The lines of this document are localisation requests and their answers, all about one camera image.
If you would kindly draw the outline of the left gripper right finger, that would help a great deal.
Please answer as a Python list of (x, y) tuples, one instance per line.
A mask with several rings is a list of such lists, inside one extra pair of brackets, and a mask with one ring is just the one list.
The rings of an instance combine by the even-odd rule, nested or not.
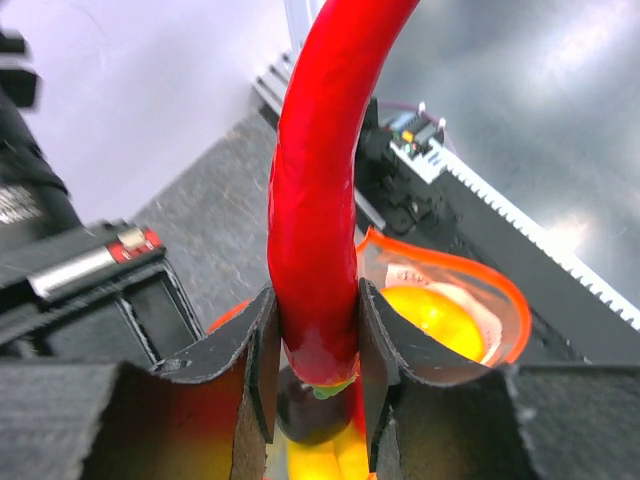
[(639, 369), (489, 368), (409, 324), (359, 283), (370, 468), (381, 479), (635, 479)]

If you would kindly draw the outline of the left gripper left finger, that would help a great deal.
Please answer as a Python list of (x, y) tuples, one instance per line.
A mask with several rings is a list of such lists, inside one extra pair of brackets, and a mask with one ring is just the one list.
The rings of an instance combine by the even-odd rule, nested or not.
[(144, 370), (5, 361), (5, 479), (259, 479), (276, 416), (271, 288), (208, 337)]

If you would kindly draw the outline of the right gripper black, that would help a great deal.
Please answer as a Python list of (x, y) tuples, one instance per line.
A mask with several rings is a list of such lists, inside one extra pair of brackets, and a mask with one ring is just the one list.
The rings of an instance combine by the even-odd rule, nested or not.
[(53, 235), (1, 228), (1, 356), (154, 365), (202, 339), (167, 248), (148, 227), (102, 223)]

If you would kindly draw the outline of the orange toy orange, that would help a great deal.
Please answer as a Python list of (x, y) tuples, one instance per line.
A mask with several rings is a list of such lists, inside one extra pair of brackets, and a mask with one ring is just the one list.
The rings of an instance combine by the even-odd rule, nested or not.
[(442, 293), (418, 286), (392, 286), (380, 293), (408, 322), (450, 350), (480, 363), (484, 337), (472, 315)]

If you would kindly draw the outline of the clear zip top bag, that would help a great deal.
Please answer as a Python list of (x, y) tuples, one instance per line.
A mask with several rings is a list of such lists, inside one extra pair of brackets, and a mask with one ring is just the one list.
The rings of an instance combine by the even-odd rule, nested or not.
[[(380, 306), (383, 331), (395, 348), (421, 348), (431, 369), (491, 368), (519, 358), (531, 332), (524, 294), (506, 276), (468, 258), (411, 245), (368, 229), (355, 242), (343, 227), (272, 225), (269, 274), (281, 309), (282, 341), (299, 377), (322, 387), (355, 376), (362, 361), (357, 290), (363, 281)], [(480, 363), (450, 350), (398, 314), (380, 291), (418, 286), (442, 293), (470, 313), (484, 337)]]

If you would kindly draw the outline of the dark purple toy plum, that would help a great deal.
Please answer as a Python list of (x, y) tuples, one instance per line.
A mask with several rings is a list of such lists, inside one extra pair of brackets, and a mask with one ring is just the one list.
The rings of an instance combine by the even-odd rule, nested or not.
[(319, 445), (348, 426), (349, 392), (318, 399), (313, 388), (287, 366), (278, 376), (276, 413), (277, 424), (288, 439), (303, 445)]

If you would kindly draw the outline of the red toy chili pepper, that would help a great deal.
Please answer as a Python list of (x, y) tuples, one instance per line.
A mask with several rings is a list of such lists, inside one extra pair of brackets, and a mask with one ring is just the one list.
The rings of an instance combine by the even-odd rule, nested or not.
[(412, 1), (329, 1), (291, 77), (269, 182), (267, 259), (289, 362), (335, 389), (356, 374), (354, 156)]

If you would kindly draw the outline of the yellow toy banana bunch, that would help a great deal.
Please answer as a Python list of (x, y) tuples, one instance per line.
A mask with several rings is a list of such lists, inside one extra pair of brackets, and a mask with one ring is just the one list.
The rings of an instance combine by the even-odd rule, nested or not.
[(292, 480), (369, 480), (364, 433), (356, 422), (318, 445), (287, 441), (287, 472)]

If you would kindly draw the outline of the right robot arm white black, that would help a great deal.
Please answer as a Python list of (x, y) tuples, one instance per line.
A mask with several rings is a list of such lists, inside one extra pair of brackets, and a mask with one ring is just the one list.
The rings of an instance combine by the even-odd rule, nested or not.
[(79, 219), (22, 111), (38, 75), (1, 38), (1, 353), (125, 359), (151, 367), (203, 336), (158, 234)]

